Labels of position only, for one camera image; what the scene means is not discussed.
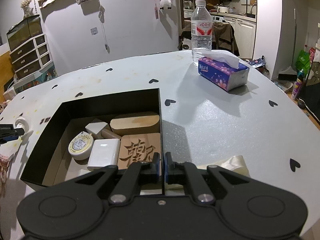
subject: white fluffy toy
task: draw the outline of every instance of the white fluffy toy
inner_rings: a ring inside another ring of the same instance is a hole
[[[160,10],[164,9],[172,9],[171,8],[171,0],[161,0],[160,1]]]

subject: white cube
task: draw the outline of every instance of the white cube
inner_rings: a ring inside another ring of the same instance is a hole
[[[110,130],[110,126],[106,122],[103,122],[98,118],[96,118],[91,123],[89,123],[85,127],[85,129],[87,130],[88,133],[92,134],[92,137],[94,139],[103,139],[103,137],[101,136],[101,131],[103,129]]]
[[[119,139],[95,140],[88,161],[88,170],[93,171],[108,165],[117,165],[120,143]]]

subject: round label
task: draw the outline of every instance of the round label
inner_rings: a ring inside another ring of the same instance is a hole
[[[77,138],[73,144],[72,144],[72,148],[75,151],[80,151],[82,150],[84,147],[86,147],[86,145],[88,144],[88,138],[85,136],[81,136],[79,138]]]

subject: white pot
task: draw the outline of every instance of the white pot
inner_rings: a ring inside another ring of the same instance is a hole
[[[224,6],[219,6],[218,13],[229,13],[229,8]]]

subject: spray can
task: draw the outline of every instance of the spray can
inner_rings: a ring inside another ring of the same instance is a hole
[[[293,100],[297,99],[297,97],[298,97],[298,95],[299,95],[299,93],[301,91],[304,77],[305,77],[304,70],[301,69],[299,71],[297,81],[294,83],[294,86],[293,86],[293,91],[292,91],[292,95],[291,95],[291,98]]]

